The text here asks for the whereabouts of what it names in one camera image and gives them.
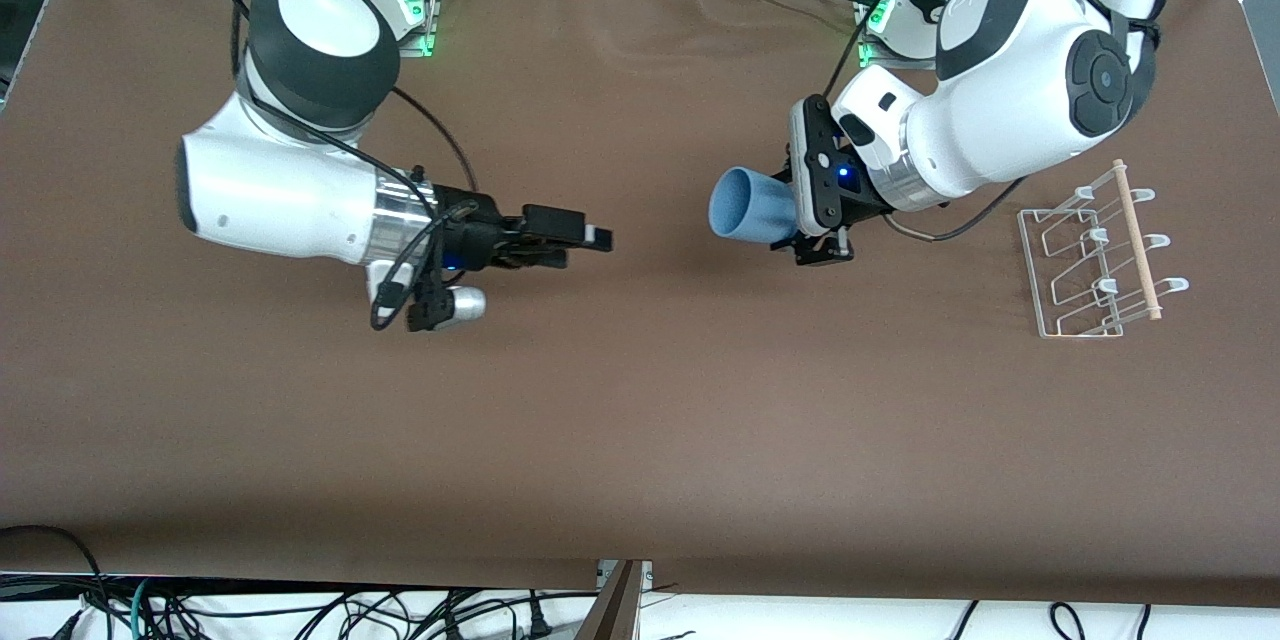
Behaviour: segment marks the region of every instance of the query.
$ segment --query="green led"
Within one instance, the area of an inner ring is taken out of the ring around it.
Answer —
[[[872,12],[868,28],[870,28],[873,33],[883,33],[884,26],[888,24],[891,12],[893,12],[893,0],[883,0],[879,3],[879,5],[876,6],[876,10]]]

